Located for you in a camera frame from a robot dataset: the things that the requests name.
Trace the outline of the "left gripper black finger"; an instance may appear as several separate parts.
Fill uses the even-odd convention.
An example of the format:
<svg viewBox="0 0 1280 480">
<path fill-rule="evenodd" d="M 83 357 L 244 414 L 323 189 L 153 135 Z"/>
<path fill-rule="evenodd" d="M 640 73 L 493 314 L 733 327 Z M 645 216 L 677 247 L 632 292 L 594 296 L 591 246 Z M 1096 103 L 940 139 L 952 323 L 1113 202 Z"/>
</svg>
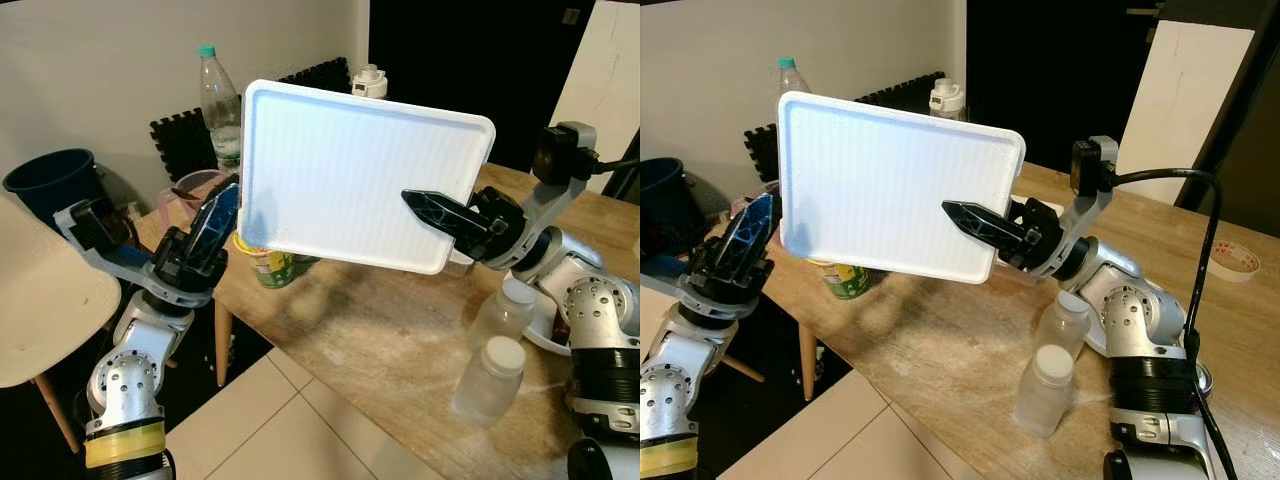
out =
<svg viewBox="0 0 1280 480">
<path fill-rule="evenodd" d="M 722 247 L 722 273 L 748 273 L 762 256 L 778 220 L 777 196 L 762 193 L 733 215 Z"/>
<path fill-rule="evenodd" d="M 210 265 L 236 229 L 241 184 L 220 183 L 209 192 L 188 234 L 188 265 Z"/>
</svg>

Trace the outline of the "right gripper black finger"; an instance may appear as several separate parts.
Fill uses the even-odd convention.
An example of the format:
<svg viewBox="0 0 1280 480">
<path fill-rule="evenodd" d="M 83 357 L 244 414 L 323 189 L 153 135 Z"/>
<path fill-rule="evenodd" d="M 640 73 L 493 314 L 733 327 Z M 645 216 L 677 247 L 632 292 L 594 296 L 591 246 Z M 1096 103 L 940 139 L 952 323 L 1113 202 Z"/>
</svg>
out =
<svg viewBox="0 0 1280 480">
<path fill-rule="evenodd" d="M 447 195 L 402 189 L 399 196 L 420 221 L 456 241 L 476 241 L 483 237 L 483 215 Z"/>
<path fill-rule="evenodd" d="M 968 236 L 1000 251 L 1012 251 L 1023 241 L 1023 228 L 1001 214 L 974 202 L 943 201 L 951 221 Z"/>
</svg>

